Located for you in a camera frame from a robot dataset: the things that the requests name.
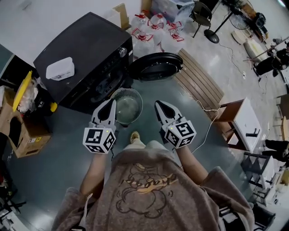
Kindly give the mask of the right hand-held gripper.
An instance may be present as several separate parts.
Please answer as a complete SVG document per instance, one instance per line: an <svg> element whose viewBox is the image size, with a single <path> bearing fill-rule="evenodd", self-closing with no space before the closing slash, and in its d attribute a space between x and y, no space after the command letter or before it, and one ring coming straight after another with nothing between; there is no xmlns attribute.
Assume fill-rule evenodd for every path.
<svg viewBox="0 0 289 231"><path fill-rule="evenodd" d="M190 120L182 116L174 105L157 100L154 105L157 118L163 124L164 140L178 149L192 143L196 130Z"/></svg>

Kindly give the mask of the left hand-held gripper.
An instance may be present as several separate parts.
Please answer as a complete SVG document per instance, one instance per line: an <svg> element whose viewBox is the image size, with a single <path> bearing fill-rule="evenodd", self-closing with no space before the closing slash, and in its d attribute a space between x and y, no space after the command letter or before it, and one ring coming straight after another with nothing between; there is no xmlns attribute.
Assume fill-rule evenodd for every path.
<svg viewBox="0 0 289 231"><path fill-rule="evenodd" d="M108 154L116 137L116 100L109 99L99 105L92 114L89 127L84 129L83 145L91 153Z"/></svg>

